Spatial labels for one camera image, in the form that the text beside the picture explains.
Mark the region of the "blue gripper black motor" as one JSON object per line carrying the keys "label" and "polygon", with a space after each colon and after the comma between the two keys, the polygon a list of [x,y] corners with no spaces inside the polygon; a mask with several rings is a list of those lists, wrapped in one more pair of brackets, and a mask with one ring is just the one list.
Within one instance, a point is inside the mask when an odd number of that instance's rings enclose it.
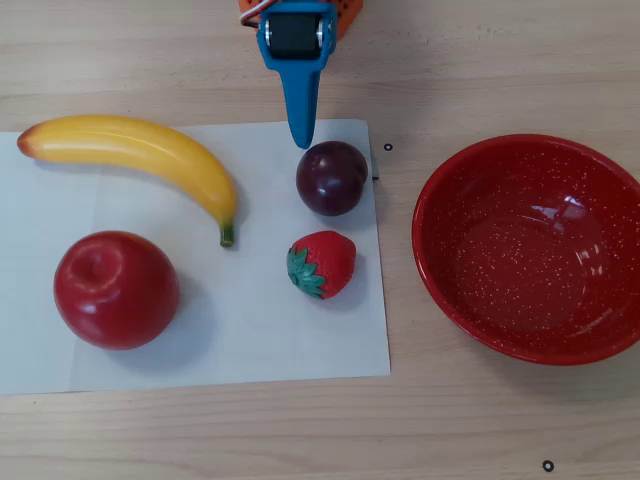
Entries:
{"label": "blue gripper black motor", "polygon": [[280,76],[294,143],[307,149],[315,131],[321,72],[336,47],[330,2],[275,2],[260,15],[259,47]]}

